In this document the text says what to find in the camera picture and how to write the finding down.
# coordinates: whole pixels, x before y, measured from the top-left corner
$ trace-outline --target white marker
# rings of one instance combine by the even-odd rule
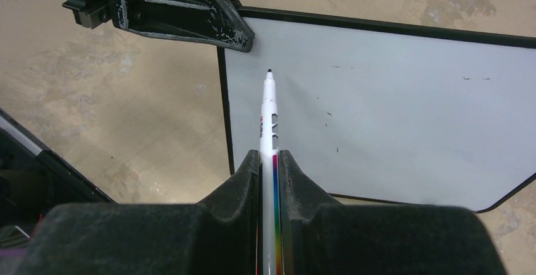
[[[277,157],[276,82],[266,73],[260,108],[260,163],[262,168],[262,274],[281,275],[281,230]]]

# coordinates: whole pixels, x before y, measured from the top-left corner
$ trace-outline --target white board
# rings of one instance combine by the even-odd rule
[[[329,193],[480,211],[536,172],[536,50],[246,22],[253,50],[225,51],[236,167],[271,68],[279,147]]]

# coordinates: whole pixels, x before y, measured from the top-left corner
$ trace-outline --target rainbow stripe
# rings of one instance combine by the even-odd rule
[[[272,156],[274,166],[274,220],[276,222],[276,266],[277,275],[281,275],[281,229],[279,227],[279,183],[277,178],[277,154]]]

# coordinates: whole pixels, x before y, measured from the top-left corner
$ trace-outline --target red wire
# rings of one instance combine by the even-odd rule
[[[41,222],[41,220],[43,220],[43,214],[39,214],[39,220],[38,220],[37,223],[35,224],[35,228],[33,228],[32,234],[30,235],[30,239],[33,239],[33,238],[34,238],[35,231],[37,230],[37,226],[39,225],[39,223]]]

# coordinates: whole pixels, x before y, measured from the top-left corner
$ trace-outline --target concrete floor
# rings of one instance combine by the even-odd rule
[[[118,202],[196,202],[229,177],[216,48],[0,0],[0,106]],[[536,37],[536,0],[241,0]],[[536,269],[536,183],[481,214],[510,274]]]

